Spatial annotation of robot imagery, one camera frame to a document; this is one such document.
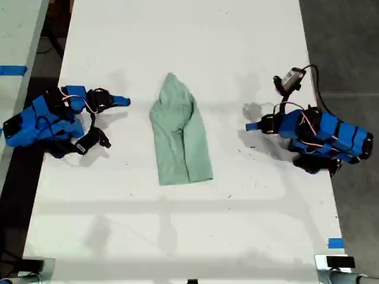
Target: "white surface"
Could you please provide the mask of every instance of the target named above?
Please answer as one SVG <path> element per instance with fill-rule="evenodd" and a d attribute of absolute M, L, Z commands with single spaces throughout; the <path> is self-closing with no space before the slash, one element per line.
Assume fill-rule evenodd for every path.
<path fill-rule="evenodd" d="M 27 86 L 49 0 L 0 1 L 0 65 L 25 65 L 25 76 L 0 76 L 0 127 L 23 109 Z M 0 193 L 12 149 L 0 138 Z"/>
<path fill-rule="evenodd" d="M 25 255 L 70 283 L 318 283 L 314 255 L 341 236 L 329 174 L 273 159 L 289 155 L 242 112 L 271 112 L 273 75 L 307 62 L 296 0 L 76 0 L 60 84 L 131 106 L 100 115 L 109 150 L 45 156 Z M 198 101 L 211 182 L 158 185 L 149 110 L 168 72 Z M 314 105 L 303 82 L 291 100 Z"/>

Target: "black cable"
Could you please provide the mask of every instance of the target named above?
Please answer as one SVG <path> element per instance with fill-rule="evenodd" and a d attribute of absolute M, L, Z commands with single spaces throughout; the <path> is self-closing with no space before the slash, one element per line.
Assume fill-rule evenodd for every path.
<path fill-rule="evenodd" d="M 306 70 L 307 68 L 310 68 L 312 67 L 314 69 L 314 71 L 316 72 L 316 93 L 317 95 L 319 96 L 320 98 L 320 101 L 324 107 L 324 109 L 330 113 L 331 115 L 335 116 L 330 110 L 329 108 L 327 108 L 322 96 L 321 96 L 321 93 L 320 93 L 320 85 L 319 85 L 319 68 L 317 68 L 317 66 L 315 64 L 309 64 L 307 65 L 306 67 L 303 68 L 303 70 Z"/>

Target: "folded fabric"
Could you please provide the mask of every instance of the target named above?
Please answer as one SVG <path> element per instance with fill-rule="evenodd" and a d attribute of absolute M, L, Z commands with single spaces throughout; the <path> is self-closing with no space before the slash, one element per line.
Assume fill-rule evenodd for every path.
<path fill-rule="evenodd" d="M 160 185 L 202 182 L 213 178 L 203 120 L 196 100 L 168 73 L 150 111 Z"/>

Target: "gray floor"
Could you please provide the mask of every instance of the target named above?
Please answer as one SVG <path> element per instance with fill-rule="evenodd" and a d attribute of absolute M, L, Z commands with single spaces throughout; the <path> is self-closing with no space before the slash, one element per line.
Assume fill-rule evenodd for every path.
<path fill-rule="evenodd" d="M 325 103 L 376 137 L 371 158 L 345 164 L 332 183 L 347 252 L 357 271 L 379 275 L 379 1 L 300 2 Z"/>

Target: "white table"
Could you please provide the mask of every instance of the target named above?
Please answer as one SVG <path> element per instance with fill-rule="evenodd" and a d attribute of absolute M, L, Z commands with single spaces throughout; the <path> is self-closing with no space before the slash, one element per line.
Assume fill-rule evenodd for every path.
<path fill-rule="evenodd" d="M 0 125 L 23 109 L 49 0 L 0 1 L 0 65 L 24 65 L 25 76 L 0 76 Z M 0 193 L 12 148 L 0 138 Z"/>
<path fill-rule="evenodd" d="M 329 174 L 246 134 L 242 112 L 271 112 L 273 75 L 307 63 L 296 0 L 76 0 L 60 85 L 132 103 L 98 119 L 109 150 L 45 156 L 25 257 L 56 259 L 57 282 L 318 283 L 314 255 L 343 253 L 327 248 L 341 236 Z M 211 182 L 158 185 L 149 110 L 168 72 L 198 101 Z M 309 75 L 291 100 L 315 104 Z"/>

